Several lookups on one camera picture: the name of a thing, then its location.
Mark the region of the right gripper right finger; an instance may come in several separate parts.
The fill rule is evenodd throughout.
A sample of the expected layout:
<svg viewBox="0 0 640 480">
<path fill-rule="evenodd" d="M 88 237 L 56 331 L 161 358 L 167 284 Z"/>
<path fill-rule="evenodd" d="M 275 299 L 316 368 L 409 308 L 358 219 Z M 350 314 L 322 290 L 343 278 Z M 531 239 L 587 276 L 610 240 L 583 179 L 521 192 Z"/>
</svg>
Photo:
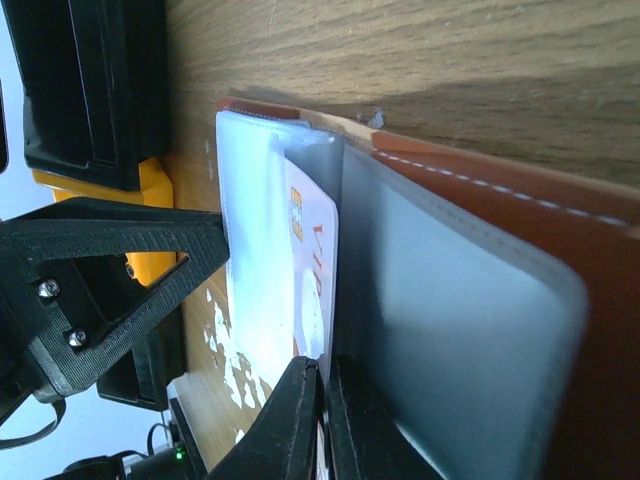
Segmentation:
<svg viewBox="0 0 640 480">
<path fill-rule="evenodd" d="M 405 439 L 379 392 L 348 355 L 332 362 L 328 428 L 337 479 L 438 479 L 440 474 Z"/>
</svg>

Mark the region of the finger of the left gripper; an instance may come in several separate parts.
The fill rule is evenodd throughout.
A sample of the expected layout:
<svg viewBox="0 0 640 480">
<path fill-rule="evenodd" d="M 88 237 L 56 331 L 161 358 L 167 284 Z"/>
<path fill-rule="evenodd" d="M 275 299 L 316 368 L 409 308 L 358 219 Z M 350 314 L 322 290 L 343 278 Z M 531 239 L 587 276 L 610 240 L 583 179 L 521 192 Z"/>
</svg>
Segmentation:
<svg viewBox="0 0 640 480">
<path fill-rule="evenodd" d="M 72 198 L 1 226 L 1 394 L 44 403 L 86 390 L 229 257 L 220 214 L 155 209 L 117 220 L 123 203 Z M 145 287 L 127 251 L 175 250 Z"/>
</svg>

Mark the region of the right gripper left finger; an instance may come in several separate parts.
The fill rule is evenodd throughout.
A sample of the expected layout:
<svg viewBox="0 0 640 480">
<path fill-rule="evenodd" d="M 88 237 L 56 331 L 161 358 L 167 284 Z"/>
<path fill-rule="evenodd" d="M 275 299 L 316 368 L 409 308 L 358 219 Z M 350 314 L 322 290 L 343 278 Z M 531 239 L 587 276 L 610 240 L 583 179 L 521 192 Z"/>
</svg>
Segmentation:
<svg viewBox="0 0 640 480">
<path fill-rule="evenodd" d="M 313 479 L 316 476 L 320 374 L 293 358 L 250 429 L 208 473 L 209 479 Z"/>
</svg>

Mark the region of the white VIP card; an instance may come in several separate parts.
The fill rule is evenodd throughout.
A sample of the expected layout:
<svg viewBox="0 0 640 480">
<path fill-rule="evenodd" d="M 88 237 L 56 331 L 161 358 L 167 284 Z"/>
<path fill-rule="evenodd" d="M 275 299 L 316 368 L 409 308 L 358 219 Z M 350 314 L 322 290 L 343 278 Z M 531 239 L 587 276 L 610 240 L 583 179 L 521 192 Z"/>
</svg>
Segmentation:
<svg viewBox="0 0 640 480">
<path fill-rule="evenodd" d="M 293 332 L 298 352 L 331 369 L 339 217 L 335 202 L 289 159 L 285 193 L 293 261 Z"/>
</svg>

